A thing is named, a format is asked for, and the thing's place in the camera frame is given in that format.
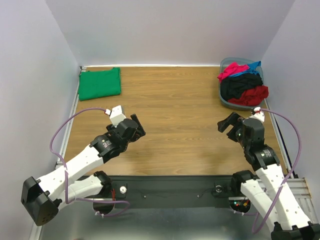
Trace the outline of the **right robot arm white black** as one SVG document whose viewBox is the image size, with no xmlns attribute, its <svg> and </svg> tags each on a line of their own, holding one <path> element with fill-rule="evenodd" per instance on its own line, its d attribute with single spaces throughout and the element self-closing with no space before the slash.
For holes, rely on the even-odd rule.
<svg viewBox="0 0 320 240">
<path fill-rule="evenodd" d="M 252 171 L 236 172 L 231 178 L 231 189 L 243 194 L 263 218 L 273 240 L 318 240 L 320 225 L 313 223 L 297 202 L 283 174 L 275 151 L 265 144 L 265 114 L 260 107 L 244 118 L 236 112 L 217 124 L 219 132 L 228 126 L 228 138 L 239 143 Z"/>
</svg>

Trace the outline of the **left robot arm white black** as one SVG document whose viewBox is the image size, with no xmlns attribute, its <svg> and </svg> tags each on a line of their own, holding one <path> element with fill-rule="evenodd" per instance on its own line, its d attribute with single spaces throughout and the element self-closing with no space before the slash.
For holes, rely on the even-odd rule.
<svg viewBox="0 0 320 240">
<path fill-rule="evenodd" d="M 136 114 L 127 118 L 123 113 L 110 113 L 109 118 L 107 132 L 95 137 L 74 158 L 42 177 L 31 176 L 23 182 L 21 203 L 37 226 L 47 224 L 73 201 L 111 191 L 110 179 L 103 171 L 85 180 L 80 177 L 118 157 L 146 132 Z"/>
</svg>

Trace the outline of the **black t shirt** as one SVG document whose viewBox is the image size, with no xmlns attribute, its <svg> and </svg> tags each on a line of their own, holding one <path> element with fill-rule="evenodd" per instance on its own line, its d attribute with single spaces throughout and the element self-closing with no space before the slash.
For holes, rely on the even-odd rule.
<svg viewBox="0 0 320 240">
<path fill-rule="evenodd" d="M 245 73 L 239 76 L 226 77 L 220 83 L 220 94 L 225 101 L 233 98 L 239 99 L 244 91 L 254 89 L 263 84 L 259 74 Z"/>
</svg>

